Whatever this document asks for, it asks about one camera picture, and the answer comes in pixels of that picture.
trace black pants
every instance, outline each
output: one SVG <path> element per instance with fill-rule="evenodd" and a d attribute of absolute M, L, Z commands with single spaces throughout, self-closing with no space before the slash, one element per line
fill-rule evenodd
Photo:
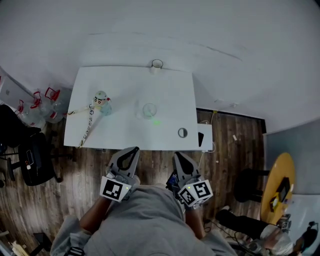
<path fill-rule="evenodd" d="M 247 216 L 235 216 L 228 210 L 221 210 L 215 215 L 216 220 L 222 226 L 233 231 L 241 232 L 252 239 L 260 239 L 260 235 L 268 223 L 249 218 Z"/>

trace power cord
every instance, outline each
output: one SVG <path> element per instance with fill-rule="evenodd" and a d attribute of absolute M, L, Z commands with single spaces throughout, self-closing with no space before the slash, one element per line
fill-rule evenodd
<path fill-rule="evenodd" d="M 234 233 L 234 236 L 232 236 L 231 234 L 229 234 L 228 232 L 226 232 L 223 228 L 219 227 L 216 223 L 214 223 L 214 222 L 213 222 L 212 220 L 210 220 L 210 219 L 206 219 L 203 223 L 204 223 L 204 224 L 203 224 L 204 232 L 209 233 L 209 232 L 211 231 L 211 227 L 209 227 L 209 226 L 205 227 L 205 225 L 208 224 L 208 223 L 212 223 L 212 224 L 214 224 L 218 229 L 222 230 L 224 233 L 226 233 L 226 234 L 228 235 L 226 238 L 232 238 L 232 240 L 234 240 L 235 242 L 237 242 L 237 244 L 238 244 L 246 253 L 252 254 L 252 255 L 254 255 L 254 256 L 259 256 L 259 254 L 254 253 L 253 251 L 251 251 L 251 250 L 248 249 L 247 247 L 243 246 L 243 245 L 238 241 L 237 236 L 236 236 L 236 234 L 237 234 L 238 232 L 235 232 L 235 233 Z"/>
<path fill-rule="evenodd" d="M 214 111 L 213 111 L 213 114 L 212 114 L 212 116 L 211 116 L 210 125 L 212 125 L 212 121 L 213 121 L 214 115 L 215 115 L 216 113 L 218 113 L 218 111 L 214 110 Z M 204 120 L 204 121 L 201 121 L 201 122 L 200 122 L 200 124 L 203 124 L 203 123 L 206 123 L 207 125 L 209 125 L 209 121 L 208 121 L 208 120 Z M 204 153 L 214 153 L 214 152 L 216 151 L 217 147 L 216 147 L 216 144 L 215 144 L 214 141 L 212 141 L 212 145 L 214 146 L 214 150 L 212 150 L 212 151 L 209 151 L 209 150 L 208 150 L 208 151 L 202 151 L 198 168 L 200 167 L 201 160 L 202 160 L 202 157 L 204 156 Z"/>

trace person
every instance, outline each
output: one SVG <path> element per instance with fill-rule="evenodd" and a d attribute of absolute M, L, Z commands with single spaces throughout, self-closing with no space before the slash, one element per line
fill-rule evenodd
<path fill-rule="evenodd" d="M 236 256 L 218 230 L 205 235 L 200 211 L 185 217 L 173 193 L 139 185 L 118 203 L 99 197 L 80 219 L 68 216 L 52 243 L 52 256 Z"/>
<path fill-rule="evenodd" d="M 272 224 L 249 218 L 247 216 L 235 216 L 229 206 L 225 206 L 216 215 L 215 219 L 222 226 L 236 232 L 241 232 L 253 240 L 262 240 L 263 246 L 273 255 L 295 256 L 304 252 L 316 240 L 318 231 L 308 227 L 307 231 L 293 244 L 289 235 Z"/>

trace small figurine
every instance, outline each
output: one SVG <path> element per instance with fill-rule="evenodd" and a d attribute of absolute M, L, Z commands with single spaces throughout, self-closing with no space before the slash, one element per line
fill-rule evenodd
<path fill-rule="evenodd" d="M 85 106 L 83 108 L 80 108 L 79 110 L 74 110 L 74 111 L 70 111 L 68 112 L 68 116 L 70 115 L 74 115 L 76 113 L 80 113 L 86 110 L 89 110 L 89 118 L 88 118 L 88 127 L 83 135 L 82 140 L 80 141 L 79 147 L 78 148 L 82 148 L 82 146 L 84 145 L 88 133 L 90 131 L 90 128 L 92 126 L 92 122 L 93 122 L 93 115 L 95 113 L 95 109 L 99 110 L 100 113 L 102 113 L 104 116 L 108 116 L 111 114 L 111 105 L 109 104 L 109 102 L 111 102 L 111 99 L 107 96 L 107 94 L 100 90 L 98 91 L 91 104 L 89 104 L 88 106 Z"/>
<path fill-rule="evenodd" d="M 102 114 L 105 116 L 111 114 L 111 105 L 109 104 L 110 98 L 107 96 L 107 94 L 100 90 L 98 91 L 93 99 L 93 105 L 95 108 L 100 110 Z"/>

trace white shoe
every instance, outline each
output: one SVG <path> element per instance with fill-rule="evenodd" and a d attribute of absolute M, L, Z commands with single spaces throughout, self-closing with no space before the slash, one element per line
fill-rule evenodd
<path fill-rule="evenodd" d="M 221 211 L 222 211 L 222 210 L 230 211 L 230 206 L 229 206 L 229 205 L 226 205 L 225 207 L 223 207 L 223 208 L 221 209 Z"/>

